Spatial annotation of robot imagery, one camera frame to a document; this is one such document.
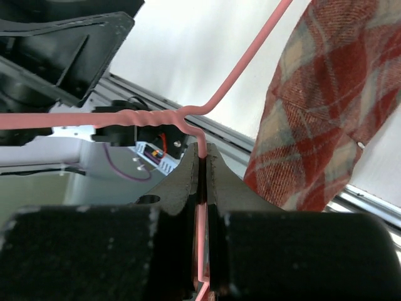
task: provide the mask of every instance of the plaid shirt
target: plaid shirt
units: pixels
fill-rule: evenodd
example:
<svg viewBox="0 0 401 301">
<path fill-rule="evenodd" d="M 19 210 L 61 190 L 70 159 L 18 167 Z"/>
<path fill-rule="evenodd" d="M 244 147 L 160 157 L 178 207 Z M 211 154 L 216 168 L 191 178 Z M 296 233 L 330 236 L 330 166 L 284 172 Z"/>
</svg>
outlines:
<svg viewBox="0 0 401 301">
<path fill-rule="evenodd" d="M 313 0 L 267 92 L 245 182 L 284 209 L 323 210 L 400 85 L 400 0 Z"/>
</svg>

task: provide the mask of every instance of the red plaid fabric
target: red plaid fabric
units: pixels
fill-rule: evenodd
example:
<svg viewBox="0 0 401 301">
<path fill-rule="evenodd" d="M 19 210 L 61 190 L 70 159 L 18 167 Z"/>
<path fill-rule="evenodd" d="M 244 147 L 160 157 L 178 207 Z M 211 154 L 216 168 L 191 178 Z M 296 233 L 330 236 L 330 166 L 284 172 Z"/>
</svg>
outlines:
<svg viewBox="0 0 401 301">
<path fill-rule="evenodd" d="M 401 1 L 313 0 L 267 92 L 245 182 L 284 209 L 323 210 L 400 86 Z"/>
</svg>

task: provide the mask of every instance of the pink wire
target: pink wire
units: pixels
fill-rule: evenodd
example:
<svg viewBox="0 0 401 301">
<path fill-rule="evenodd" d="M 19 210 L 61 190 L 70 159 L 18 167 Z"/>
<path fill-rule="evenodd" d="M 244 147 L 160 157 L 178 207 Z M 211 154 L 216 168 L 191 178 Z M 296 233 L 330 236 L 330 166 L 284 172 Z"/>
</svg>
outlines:
<svg viewBox="0 0 401 301">
<path fill-rule="evenodd" d="M 258 52 L 270 32 L 276 26 L 282 15 L 293 0 L 281 0 L 273 11 L 266 24 L 262 27 L 255 40 L 249 46 L 245 54 L 238 61 L 227 79 L 203 106 L 188 105 L 176 111 L 132 111 L 122 110 L 117 113 L 53 113 L 53 114 L 0 114 L 0 130 L 12 129 L 38 129 L 44 127 L 68 127 L 79 125 L 94 125 L 95 127 L 106 127 L 109 125 L 146 125 L 158 126 L 162 124 L 174 124 L 183 133 L 197 137 L 199 157 L 207 155 L 205 133 L 185 122 L 188 115 L 205 115 L 210 113 L 224 98 L 233 84 L 245 70 L 248 64 Z M 204 277 L 204 246 L 206 225 L 206 203 L 198 205 L 197 214 L 197 239 L 198 239 L 198 281 L 204 282 L 200 294 L 196 300 L 202 300 L 209 287 L 209 279 Z"/>
</svg>

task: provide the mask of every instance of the plaid cloth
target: plaid cloth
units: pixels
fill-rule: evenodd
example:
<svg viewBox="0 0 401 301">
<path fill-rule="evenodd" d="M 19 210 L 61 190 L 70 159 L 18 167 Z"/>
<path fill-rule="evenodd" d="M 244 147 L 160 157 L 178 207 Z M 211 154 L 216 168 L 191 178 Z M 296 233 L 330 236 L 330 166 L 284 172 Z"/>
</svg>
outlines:
<svg viewBox="0 0 401 301">
<path fill-rule="evenodd" d="M 313 0 L 267 92 L 245 182 L 283 209 L 323 210 L 400 86 L 401 0 Z"/>
</svg>

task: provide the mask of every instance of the purple cable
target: purple cable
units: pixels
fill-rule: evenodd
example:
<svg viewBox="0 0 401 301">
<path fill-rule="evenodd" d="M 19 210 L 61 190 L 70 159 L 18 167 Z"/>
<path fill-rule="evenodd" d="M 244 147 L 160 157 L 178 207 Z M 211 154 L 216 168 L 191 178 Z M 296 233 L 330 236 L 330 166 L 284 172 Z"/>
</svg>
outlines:
<svg viewBox="0 0 401 301">
<path fill-rule="evenodd" d="M 148 174 L 148 177 L 141 179 L 138 177 L 133 177 L 130 176 L 129 174 L 126 174 L 124 172 L 122 172 L 121 170 L 118 169 L 118 167 L 113 163 L 112 158 L 110 156 L 110 152 L 108 151 L 108 147 L 106 145 L 106 143 L 103 143 L 103 149 L 105 150 L 105 155 L 106 155 L 106 159 L 107 162 L 109 163 L 110 167 L 113 169 L 113 171 L 118 174 L 120 177 L 123 177 L 124 179 L 130 180 L 130 181 L 137 181 L 137 182 L 147 182 L 152 178 L 152 173 L 146 168 L 144 167 L 145 171 Z"/>
</svg>

